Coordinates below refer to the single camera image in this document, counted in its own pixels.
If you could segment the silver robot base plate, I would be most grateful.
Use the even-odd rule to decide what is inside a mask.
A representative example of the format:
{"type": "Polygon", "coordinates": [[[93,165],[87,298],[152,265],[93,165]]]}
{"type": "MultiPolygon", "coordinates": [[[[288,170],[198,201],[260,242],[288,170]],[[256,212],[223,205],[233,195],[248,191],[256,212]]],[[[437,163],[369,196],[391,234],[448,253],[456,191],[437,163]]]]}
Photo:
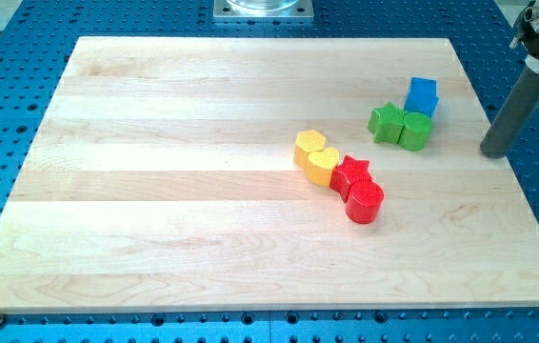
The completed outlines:
{"type": "Polygon", "coordinates": [[[212,14],[215,21],[314,17],[311,0],[214,0],[212,14]]]}

